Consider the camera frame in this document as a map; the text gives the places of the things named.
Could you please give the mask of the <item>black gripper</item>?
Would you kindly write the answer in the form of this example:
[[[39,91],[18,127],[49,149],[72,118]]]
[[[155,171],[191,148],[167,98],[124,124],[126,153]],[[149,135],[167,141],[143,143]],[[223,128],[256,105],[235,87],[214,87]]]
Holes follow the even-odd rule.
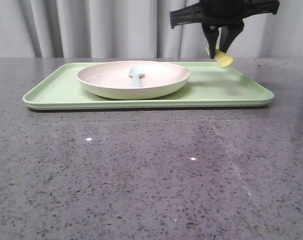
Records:
[[[245,18],[278,12],[278,0],[200,0],[179,10],[171,11],[170,26],[201,23],[208,43],[208,54],[211,59],[216,55],[216,44],[219,37],[217,26],[221,27],[219,50],[227,53],[236,37],[244,30]]]

